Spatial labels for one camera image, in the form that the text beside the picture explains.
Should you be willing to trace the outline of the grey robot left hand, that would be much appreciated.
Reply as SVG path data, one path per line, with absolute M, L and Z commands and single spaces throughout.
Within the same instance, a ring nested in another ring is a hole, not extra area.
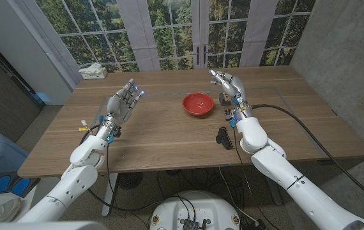
M 134 79 L 130 79 L 120 90 L 118 90 L 107 102 L 107 115 L 99 127 L 96 134 L 101 139 L 107 139 L 109 135 L 119 129 L 128 121 L 132 111 L 144 96 L 144 91 L 139 93 L 139 89 Z

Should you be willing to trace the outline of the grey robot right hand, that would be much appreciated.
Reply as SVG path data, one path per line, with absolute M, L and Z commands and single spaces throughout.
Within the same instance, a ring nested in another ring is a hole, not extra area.
M 221 86 L 224 93 L 229 96 L 234 104 L 233 117 L 240 121 L 254 116 L 247 102 L 245 87 L 238 77 L 217 70 L 210 70 L 209 73 L 212 78 L 211 83 Z

